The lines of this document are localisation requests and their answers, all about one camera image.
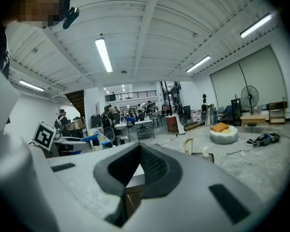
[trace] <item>round cushion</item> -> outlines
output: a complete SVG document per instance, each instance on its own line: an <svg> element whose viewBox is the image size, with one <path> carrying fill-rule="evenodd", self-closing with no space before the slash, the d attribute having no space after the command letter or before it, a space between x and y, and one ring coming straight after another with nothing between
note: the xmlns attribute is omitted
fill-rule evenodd
<svg viewBox="0 0 290 232"><path fill-rule="evenodd" d="M228 129L222 132L210 131L210 137L219 144L226 145L234 143L238 139L238 130L234 126L229 126Z"/></svg>

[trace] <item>ceiling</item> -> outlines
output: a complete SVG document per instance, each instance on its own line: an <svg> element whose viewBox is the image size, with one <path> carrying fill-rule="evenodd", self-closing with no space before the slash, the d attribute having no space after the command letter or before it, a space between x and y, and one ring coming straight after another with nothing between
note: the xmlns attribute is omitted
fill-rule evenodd
<svg viewBox="0 0 290 232"><path fill-rule="evenodd" d="M66 99L67 93L98 85L191 81L279 22L274 16L260 30L240 37L274 12L266 0L72 0L71 5L80 16L69 29L62 23L46 29L17 22L8 26L10 81L17 88L23 88L17 84L24 79L45 88L44 96ZM112 73L106 72L95 46L101 33ZM206 55L209 61L186 73Z"/></svg>

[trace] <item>fluorescent light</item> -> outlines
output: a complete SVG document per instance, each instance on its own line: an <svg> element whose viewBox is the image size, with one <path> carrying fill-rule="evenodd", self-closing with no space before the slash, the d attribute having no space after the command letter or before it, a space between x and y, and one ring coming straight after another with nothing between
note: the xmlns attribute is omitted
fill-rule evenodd
<svg viewBox="0 0 290 232"><path fill-rule="evenodd" d="M107 72L113 72L113 68L110 62L110 58L108 57L108 53L106 50L105 40L104 38L100 38L96 40L96 46L98 48L100 57L102 58L103 64L106 68Z"/></svg>
<svg viewBox="0 0 290 232"><path fill-rule="evenodd" d="M34 88L34 89L36 89L36 90L38 90L38 91L44 91L43 88L40 88L40 87L35 86L35 85L33 85L33 84L27 83L27 82L25 82L24 80L20 80L19 83L21 83L21 84L23 84L23 85L26 85L26 86L28 86L28 87Z"/></svg>
<svg viewBox="0 0 290 232"><path fill-rule="evenodd" d="M259 27L261 27L263 24L267 23L271 19L272 19L272 16L270 14L266 14L260 20L252 24L249 28L241 32L241 37L242 38L246 37L248 34L252 33L254 30L258 29Z"/></svg>
<svg viewBox="0 0 290 232"><path fill-rule="evenodd" d="M198 66L200 66L204 62L208 61L209 59L211 59L211 57L210 56L206 56L200 62L198 62L196 65L194 65L190 69L188 69L186 72L189 73L189 72L193 71L195 68L197 68Z"/></svg>

